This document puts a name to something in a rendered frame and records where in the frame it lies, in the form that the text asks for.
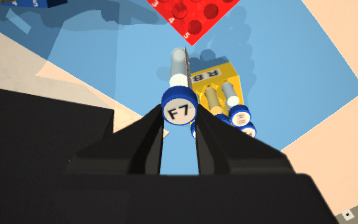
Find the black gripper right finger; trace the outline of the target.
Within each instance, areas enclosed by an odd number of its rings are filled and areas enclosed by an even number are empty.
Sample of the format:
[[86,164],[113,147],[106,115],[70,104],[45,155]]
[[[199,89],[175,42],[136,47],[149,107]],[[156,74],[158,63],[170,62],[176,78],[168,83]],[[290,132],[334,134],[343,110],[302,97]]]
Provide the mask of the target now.
[[285,153],[222,121],[201,104],[195,142],[199,174],[296,173]]

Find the light blue mat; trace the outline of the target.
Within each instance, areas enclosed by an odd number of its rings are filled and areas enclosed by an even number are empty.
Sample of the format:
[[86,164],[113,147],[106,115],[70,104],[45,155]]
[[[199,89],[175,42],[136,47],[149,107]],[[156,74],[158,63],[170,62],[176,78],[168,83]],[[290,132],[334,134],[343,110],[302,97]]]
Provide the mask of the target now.
[[[193,46],[146,0],[67,1],[0,6],[0,33],[142,117],[161,104],[178,47],[191,74],[232,64],[255,138],[279,151],[358,96],[302,0],[240,0]],[[164,120],[160,174],[199,174],[190,126]]]

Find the red rack with round wells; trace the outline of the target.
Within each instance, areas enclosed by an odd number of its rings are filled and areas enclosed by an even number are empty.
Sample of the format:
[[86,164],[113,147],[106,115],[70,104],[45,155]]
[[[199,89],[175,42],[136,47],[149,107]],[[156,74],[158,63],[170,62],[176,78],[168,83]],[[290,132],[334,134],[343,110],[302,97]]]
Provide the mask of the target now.
[[193,45],[240,0],[146,1],[160,13],[190,45]]

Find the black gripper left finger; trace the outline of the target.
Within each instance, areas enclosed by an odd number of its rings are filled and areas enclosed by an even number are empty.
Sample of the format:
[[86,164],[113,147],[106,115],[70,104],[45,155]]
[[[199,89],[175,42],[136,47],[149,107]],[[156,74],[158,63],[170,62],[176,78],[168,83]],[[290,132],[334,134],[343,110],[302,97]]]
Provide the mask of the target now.
[[164,118],[158,104],[139,120],[74,153],[63,173],[82,170],[160,174],[163,137]]

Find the blue tube rack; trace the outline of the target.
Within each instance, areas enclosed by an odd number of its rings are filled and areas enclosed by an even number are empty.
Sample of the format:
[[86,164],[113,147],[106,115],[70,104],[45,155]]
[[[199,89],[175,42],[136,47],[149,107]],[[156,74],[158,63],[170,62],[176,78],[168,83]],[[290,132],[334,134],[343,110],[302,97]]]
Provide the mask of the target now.
[[15,2],[2,3],[0,6],[51,8],[68,3],[67,0],[19,0]]

